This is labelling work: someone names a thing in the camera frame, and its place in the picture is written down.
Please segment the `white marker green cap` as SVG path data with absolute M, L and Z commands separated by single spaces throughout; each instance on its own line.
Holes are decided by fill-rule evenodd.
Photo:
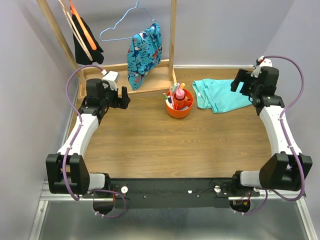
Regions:
M 170 97 L 166 95 L 166 93 L 163 93 L 163 96 L 166 100 L 168 100 L 169 103 L 171 103 Z

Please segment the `orange pen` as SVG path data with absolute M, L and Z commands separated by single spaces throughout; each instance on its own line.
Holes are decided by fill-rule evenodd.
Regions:
M 169 96 L 170 96 L 170 98 L 173 98 L 173 87 L 171 86 L 170 88 L 169 88 Z

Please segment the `green grey highlighter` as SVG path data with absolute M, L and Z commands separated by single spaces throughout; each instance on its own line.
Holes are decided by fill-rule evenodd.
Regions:
M 171 88 L 171 93 L 172 93 L 172 95 L 174 95 L 174 93 L 176 92 L 177 87 L 178 87 L 178 85 L 177 85 L 176 83 L 174 83 L 173 86 L 172 86 L 172 88 Z

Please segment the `blue capped grey bottle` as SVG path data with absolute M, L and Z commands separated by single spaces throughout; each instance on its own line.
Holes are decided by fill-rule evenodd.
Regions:
M 190 108 L 189 106 L 185 106 L 184 108 L 181 109 L 181 111 L 188 110 L 189 108 Z

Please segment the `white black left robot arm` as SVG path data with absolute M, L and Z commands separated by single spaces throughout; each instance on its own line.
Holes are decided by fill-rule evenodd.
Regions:
M 127 87 L 116 88 L 111 80 L 98 78 L 86 82 L 86 97 L 76 109 L 76 123 L 69 137 L 56 154 L 45 160 L 49 191 L 52 194 L 80 195 L 94 191 L 104 198 L 111 185 L 106 173 L 90 173 L 84 155 L 93 133 L 99 127 L 109 108 L 127 109 L 130 103 Z

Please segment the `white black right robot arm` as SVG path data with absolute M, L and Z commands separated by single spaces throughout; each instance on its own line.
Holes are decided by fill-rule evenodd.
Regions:
M 304 155 L 290 131 L 282 98 L 275 94 L 279 70 L 271 66 L 254 71 L 240 69 L 231 83 L 235 92 L 240 83 L 240 93 L 251 99 L 257 115 L 262 120 L 271 147 L 271 158 L 258 171 L 236 171 L 230 191 L 241 196 L 248 188 L 299 191 L 302 181 L 312 167 L 312 159 Z

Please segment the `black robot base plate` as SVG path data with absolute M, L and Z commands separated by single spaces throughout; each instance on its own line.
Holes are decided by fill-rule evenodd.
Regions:
M 84 196 L 95 211 L 112 209 L 228 208 L 233 201 L 258 197 L 252 187 L 237 185 L 230 177 L 205 178 L 111 178 L 111 191 Z

